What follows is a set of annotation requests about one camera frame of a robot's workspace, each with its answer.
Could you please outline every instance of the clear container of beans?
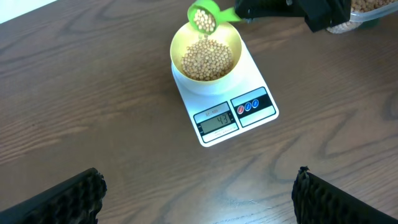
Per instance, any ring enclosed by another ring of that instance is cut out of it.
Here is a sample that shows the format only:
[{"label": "clear container of beans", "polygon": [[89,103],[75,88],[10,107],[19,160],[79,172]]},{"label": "clear container of beans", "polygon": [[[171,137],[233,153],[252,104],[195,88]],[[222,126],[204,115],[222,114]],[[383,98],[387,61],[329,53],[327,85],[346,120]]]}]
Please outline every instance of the clear container of beans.
[{"label": "clear container of beans", "polygon": [[351,0],[349,21],[329,27],[327,31],[342,34],[358,28],[364,22],[378,19],[395,11],[398,11],[398,0]]}]

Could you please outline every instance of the white scale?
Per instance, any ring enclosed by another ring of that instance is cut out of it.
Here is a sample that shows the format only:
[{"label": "white scale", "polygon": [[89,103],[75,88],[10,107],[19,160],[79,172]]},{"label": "white scale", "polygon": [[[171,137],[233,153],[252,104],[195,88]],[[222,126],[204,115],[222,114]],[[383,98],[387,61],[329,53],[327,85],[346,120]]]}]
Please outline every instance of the white scale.
[{"label": "white scale", "polygon": [[233,72],[244,72],[244,78],[227,92],[213,96],[199,95],[185,88],[172,65],[173,77],[202,146],[209,147],[237,136],[279,115],[268,86],[243,41],[239,63],[244,65],[244,70],[240,66],[240,70]]}]

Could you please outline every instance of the wooden table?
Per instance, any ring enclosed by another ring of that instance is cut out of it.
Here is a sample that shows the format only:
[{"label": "wooden table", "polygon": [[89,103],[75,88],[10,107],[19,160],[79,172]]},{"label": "wooden table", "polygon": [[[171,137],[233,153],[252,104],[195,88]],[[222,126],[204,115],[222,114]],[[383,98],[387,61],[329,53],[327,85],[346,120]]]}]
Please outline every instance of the wooden table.
[{"label": "wooden table", "polygon": [[0,25],[0,210],[95,167],[101,224],[294,223],[308,165],[398,218],[398,15],[236,25],[280,116],[203,148],[170,71],[190,3],[59,0]]}]

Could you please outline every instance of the blue button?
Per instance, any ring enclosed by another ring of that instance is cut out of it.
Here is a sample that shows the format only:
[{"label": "blue button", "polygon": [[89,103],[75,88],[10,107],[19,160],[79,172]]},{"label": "blue button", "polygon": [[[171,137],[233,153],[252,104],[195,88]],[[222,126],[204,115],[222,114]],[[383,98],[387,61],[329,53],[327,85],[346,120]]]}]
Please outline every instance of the blue button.
[{"label": "blue button", "polygon": [[253,108],[257,108],[259,106],[259,100],[253,100],[253,102],[251,103]]},{"label": "blue button", "polygon": [[244,105],[244,110],[245,110],[245,111],[249,111],[250,109],[251,109],[251,103],[248,102],[248,103],[246,103],[246,104]]}]

